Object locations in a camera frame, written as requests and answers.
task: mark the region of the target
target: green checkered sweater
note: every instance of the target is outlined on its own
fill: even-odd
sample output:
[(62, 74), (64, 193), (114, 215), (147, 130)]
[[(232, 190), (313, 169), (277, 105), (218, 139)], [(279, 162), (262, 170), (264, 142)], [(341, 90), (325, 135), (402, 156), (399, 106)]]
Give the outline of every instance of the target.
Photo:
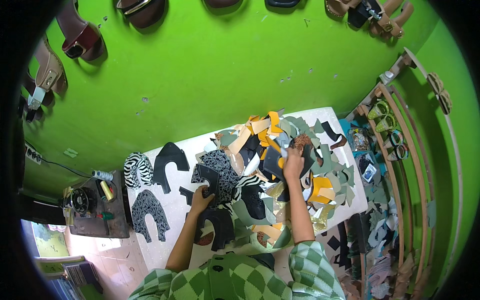
[(298, 244), (288, 262), (293, 281), (286, 285), (272, 270), (251, 257), (233, 252), (214, 255), (193, 270), (175, 273), (154, 269), (129, 299), (345, 299), (319, 242)]

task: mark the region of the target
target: power strip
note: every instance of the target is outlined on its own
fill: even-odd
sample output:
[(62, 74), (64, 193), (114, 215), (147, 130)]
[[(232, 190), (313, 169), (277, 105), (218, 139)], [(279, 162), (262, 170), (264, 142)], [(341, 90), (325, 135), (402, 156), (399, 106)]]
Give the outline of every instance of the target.
[(29, 159), (35, 161), (36, 163), (40, 164), (42, 162), (41, 155), (37, 151), (35, 151), (32, 147), (25, 144), (25, 156)]

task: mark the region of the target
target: hand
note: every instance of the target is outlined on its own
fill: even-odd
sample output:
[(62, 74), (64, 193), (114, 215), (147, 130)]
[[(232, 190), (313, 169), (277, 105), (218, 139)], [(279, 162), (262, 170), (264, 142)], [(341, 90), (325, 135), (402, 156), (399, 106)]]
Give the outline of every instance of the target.
[(207, 185), (202, 185), (199, 186), (198, 189), (195, 191), (192, 198), (192, 208), (190, 209), (190, 213), (194, 213), (196, 215), (201, 214), (202, 211), (207, 208), (210, 201), (215, 198), (215, 194), (211, 194), (210, 196), (204, 198), (202, 192), (205, 191), (207, 188)]
[(300, 156), (298, 150), (295, 148), (287, 148), (287, 152), (287, 161), (283, 165), (283, 177), (288, 183), (289, 181), (300, 180), (305, 159)]

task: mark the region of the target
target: person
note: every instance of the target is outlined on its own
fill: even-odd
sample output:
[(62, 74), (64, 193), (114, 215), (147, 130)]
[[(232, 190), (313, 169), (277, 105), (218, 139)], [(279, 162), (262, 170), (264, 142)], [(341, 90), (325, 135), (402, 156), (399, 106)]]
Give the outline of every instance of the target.
[(304, 159), (297, 149), (288, 148), (287, 152), (283, 174), (290, 194), (290, 221), (295, 243), (288, 260), (293, 281), (287, 285), (261, 260), (233, 252), (214, 255), (199, 268), (188, 269), (197, 218), (214, 197), (203, 198), (205, 185), (193, 195), (192, 208), (165, 269), (152, 270), (129, 299), (344, 300), (345, 295), (324, 249), (315, 241), (303, 199), (299, 178)]

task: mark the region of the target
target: electrical cable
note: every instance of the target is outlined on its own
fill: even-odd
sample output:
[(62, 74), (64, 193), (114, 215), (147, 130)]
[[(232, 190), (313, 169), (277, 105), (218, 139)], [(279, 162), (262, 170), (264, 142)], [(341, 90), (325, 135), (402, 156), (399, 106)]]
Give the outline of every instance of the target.
[(62, 167), (62, 168), (65, 168), (65, 169), (67, 169), (68, 171), (70, 171), (70, 172), (72, 172), (72, 173), (75, 173), (75, 174), (78, 175), (78, 176), (82, 176), (82, 177), (85, 177), (85, 178), (90, 178), (90, 177), (91, 177), (91, 176), (85, 176), (85, 175), (79, 174), (79, 173), (77, 173), (77, 172), (80, 172), (80, 171), (75, 171), (74, 169), (71, 169), (71, 168), (69, 168), (69, 167), (67, 167), (67, 166), (64, 166), (64, 165), (62, 165), (62, 164), (55, 163), (55, 162), (53, 162), (53, 161), (48, 161), (48, 160), (44, 159), (43, 157), (40, 157), (40, 159), (43, 160), (43, 161), (46, 162), (46, 163), (54, 164), (54, 165), (60, 166), (60, 167)]
[[(34, 149), (34, 150), (36, 151), (35, 147), (34, 147), (32, 144), (30, 144), (27, 140), (25, 140), (25, 143), (26, 143), (27, 145), (29, 145), (30, 147), (32, 147), (32, 149)], [(83, 173), (83, 172), (80, 172), (80, 171), (78, 171), (78, 170), (69, 168), (69, 167), (67, 167), (67, 166), (65, 166), (65, 165), (62, 165), (62, 164), (59, 164), (59, 163), (55, 163), (55, 162), (53, 162), (53, 161), (48, 161), (48, 160), (44, 159), (43, 157), (40, 157), (40, 159), (43, 160), (43, 161), (46, 162), (46, 163), (54, 164), (54, 165), (60, 166), (60, 167), (62, 167), (62, 168), (65, 168), (65, 169), (67, 169), (68, 171), (70, 171), (70, 172), (72, 172), (72, 173), (75, 173), (75, 174), (78, 175), (78, 176), (85, 177), (85, 178), (90, 178), (90, 177), (91, 177), (91, 176), (85, 176), (85, 175), (79, 174), (79, 173)]]

